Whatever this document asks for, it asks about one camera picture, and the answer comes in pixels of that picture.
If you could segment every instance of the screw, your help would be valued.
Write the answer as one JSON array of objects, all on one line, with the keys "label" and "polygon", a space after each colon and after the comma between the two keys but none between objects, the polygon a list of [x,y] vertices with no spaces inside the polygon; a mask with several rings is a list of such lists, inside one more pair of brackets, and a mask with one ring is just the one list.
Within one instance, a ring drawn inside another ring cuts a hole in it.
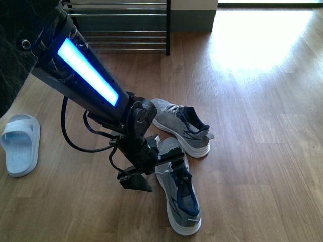
[{"label": "screw", "polygon": [[29,50],[29,49],[30,49],[30,47],[31,47],[31,44],[30,44],[30,42],[29,42],[27,39],[23,39],[23,40],[21,41],[21,45],[22,45],[22,47],[23,47],[25,50]]}]

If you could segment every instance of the sneaker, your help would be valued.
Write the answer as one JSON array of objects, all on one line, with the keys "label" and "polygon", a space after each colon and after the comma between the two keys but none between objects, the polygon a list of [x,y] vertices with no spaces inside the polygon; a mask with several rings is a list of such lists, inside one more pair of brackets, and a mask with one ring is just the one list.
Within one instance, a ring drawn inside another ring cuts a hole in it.
[{"label": "sneaker", "polygon": [[177,106],[158,98],[151,102],[157,108],[154,125],[175,135],[190,156],[200,158],[209,153],[209,140],[214,135],[209,133],[210,126],[198,118],[193,107]]},{"label": "sneaker", "polygon": [[[160,155],[178,147],[175,138],[165,139],[159,149]],[[172,163],[156,167],[156,176],[166,194],[167,215],[173,230],[180,235],[195,234],[201,227],[202,219],[199,203],[188,172],[188,162],[184,157],[185,168],[172,169]]]}]

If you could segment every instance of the black wire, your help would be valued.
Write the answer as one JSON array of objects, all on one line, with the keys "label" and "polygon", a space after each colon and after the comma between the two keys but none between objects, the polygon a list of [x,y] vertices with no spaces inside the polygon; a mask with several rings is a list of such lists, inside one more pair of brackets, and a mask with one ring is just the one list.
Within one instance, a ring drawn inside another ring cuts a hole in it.
[{"label": "black wire", "polygon": [[85,111],[84,114],[83,114],[83,121],[84,121],[84,124],[85,124],[85,126],[87,127],[88,130],[90,130],[92,133],[94,133],[96,135],[102,135],[102,136],[107,137],[107,138],[110,138],[110,139],[116,139],[116,138],[118,138],[118,136],[114,136],[114,135],[108,134],[106,132],[94,130],[91,127],[91,125],[89,124],[89,122],[87,120],[86,114],[87,114],[87,111]]},{"label": "black wire", "polygon": [[[115,152],[117,151],[117,148],[118,148],[118,141],[116,142],[115,145],[109,145],[107,147],[104,147],[104,148],[101,148],[101,149],[96,149],[96,150],[87,150],[87,149],[83,149],[83,148],[80,148],[78,146],[76,146],[71,140],[70,138],[68,137],[67,135],[67,132],[66,132],[66,127],[65,127],[65,114],[66,114],[66,106],[67,106],[67,101],[68,101],[68,98],[66,96],[64,96],[63,98],[63,103],[62,103],[62,109],[61,109],[61,129],[62,129],[62,133],[63,133],[63,136],[66,140],[66,142],[72,146],[74,149],[76,150],[79,150],[79,151],[82,151],[82,152],[87,152],[87,153],[96,153],[96,152],[101,152],[101,151],[104,151],[104,150],[107,150],[107,149],[110,149],[113,147],[113,150],[111,151],[110,155],[109,155],[109,162],[111,164],[111,166],[116,169],[117,171],[121,172],[122,174],[124,175],[129,175],[129,176],[132,176],[132,175],[141,175],[142,172],[138,172],[138,173],[134,173],[134,174],[130,174],[124,170],[121,170],[120,168],[116,167],[112,161],[112,157],[113,155],[115,154]],[[114,138],[117,138],[117,136],[113,136],[111,134],[108,134],[108,133],[105,133],[105,132],[102,132],[102,131],[96,131],[94,130],[89,122],[87,121],[87,117],[86,117],[86,114],[87,114],[87,111],[84,112],[83,114],[83,121],[86,125],[86,127],[94,134],[98,134],[98,135],[102,135],[102,136],[105,136],[105,137],[108,137],[108,138],[111,138],[111,139],[114,139]]]},{"label": "black wire", "polygon": [[82,152],[87,152],[87,153],[96,153],[96,152],[101,152],[107,149],[110,149],[112,147],[114,147],[113,145],[109,145],[107,147],[104,148],[100,148],[100,149],[95,149],[95,150],[87,150],[87,149],[83,149],[81,147],[76,146],[68,137],[67,132],[66,132],[66,127],[65,127],[65,114],[66,114],[66,106],[67,106],[67,101],[68,98],[66,96],[64,96],[63,98],[63,103],[62,103],[62,109],[61,109],[61,129],[62,129],[62,133],[63,136],[66,140],[66,142],[72,146],[74,149],[78,150],[78,151],[82,151]]}]

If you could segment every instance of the white slide sandal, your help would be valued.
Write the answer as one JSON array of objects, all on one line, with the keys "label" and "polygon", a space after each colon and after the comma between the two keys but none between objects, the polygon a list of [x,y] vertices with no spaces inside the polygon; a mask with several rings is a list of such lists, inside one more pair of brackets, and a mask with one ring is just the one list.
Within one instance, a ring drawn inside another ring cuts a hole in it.
[{"label": "white slide sandal", "polygon": [[25,176],[36,167],[39,140],[40,124],[37,119],[27,114],[18,114],[9,119],[0,141],[6,152],[10,176]]}]

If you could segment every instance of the led light bar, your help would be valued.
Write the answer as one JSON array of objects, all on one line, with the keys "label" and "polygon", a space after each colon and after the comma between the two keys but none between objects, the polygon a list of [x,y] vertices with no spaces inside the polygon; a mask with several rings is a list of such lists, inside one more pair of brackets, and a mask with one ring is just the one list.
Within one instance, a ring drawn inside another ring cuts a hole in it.
[{"label": "led light bar", "polygon": [[76,48],[69,38],[65,39],[62,46],[58,49],[57,54],[112,106],[116,106],[119,98],[118,93]]}]

